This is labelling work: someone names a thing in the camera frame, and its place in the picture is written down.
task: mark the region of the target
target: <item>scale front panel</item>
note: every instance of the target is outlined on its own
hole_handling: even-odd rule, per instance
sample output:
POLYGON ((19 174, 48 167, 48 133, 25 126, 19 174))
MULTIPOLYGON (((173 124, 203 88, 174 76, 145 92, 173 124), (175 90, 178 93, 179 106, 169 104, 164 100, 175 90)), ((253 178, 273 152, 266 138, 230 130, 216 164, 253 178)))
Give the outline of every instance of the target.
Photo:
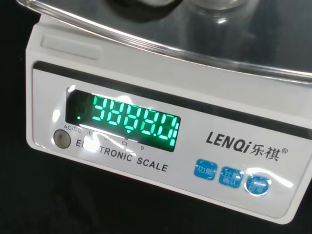
POLYGON ((237 210, 284 216, 310 162, 309 129, 209 100, 43 62, 32 88, 33 141, 46 152, 237 210))

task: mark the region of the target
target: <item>function button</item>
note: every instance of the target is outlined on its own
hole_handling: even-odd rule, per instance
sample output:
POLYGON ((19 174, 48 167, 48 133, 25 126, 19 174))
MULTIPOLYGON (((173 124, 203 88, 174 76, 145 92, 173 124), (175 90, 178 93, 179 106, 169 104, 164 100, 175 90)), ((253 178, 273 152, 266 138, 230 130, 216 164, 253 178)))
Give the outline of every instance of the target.
POLYGON ((202 179, 213 180, 217 168, 218 166, 215 163, 199 159, 196 162, 194 175, 202 179))
POLYGON ((242 182, 243 176, 243 171, 231 167, 224 167, 221 171, 219 183, 232 188, 238 188, 242 182))
POLYGON ((245 189, 256 196, 261 196, 267 193, 272 181, 262 176, 250 175, 245 184, 245 189))

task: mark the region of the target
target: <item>digital display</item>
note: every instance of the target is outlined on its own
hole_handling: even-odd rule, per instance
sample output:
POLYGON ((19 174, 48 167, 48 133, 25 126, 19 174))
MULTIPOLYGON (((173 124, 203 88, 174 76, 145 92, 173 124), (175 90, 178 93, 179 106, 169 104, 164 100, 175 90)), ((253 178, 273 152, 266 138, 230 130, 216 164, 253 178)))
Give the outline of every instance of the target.
POLYGON ((140 144, 173 152, 181 118, 156 110, 93 95, 69 93, 66 122, 100 129, 140 144))

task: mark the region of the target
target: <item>tare button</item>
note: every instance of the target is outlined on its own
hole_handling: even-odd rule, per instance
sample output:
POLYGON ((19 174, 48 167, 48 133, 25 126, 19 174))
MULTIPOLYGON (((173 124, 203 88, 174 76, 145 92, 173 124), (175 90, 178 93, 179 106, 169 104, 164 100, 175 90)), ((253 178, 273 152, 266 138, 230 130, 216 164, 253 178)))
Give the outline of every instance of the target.
POLYGON ((194 175, 202 179, 213 180, 217 169, 218 166, 215 163, 199 159, 196 162, 194 175))
POLYGON ((250 175, 245 184, 245 189, 254 196, 261 196, 267 193, 272 181, 261 176, 250 175))

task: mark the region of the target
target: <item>electronic scale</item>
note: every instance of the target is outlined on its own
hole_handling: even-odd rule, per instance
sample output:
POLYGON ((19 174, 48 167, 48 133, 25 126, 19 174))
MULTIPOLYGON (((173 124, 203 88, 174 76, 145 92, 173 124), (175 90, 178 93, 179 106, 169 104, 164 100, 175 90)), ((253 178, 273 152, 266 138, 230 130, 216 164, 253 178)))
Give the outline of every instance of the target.
POLYGON ((293 219, 312 177, 312 2, 18 2, 43 13, 26 51, 32 148, 293 219))

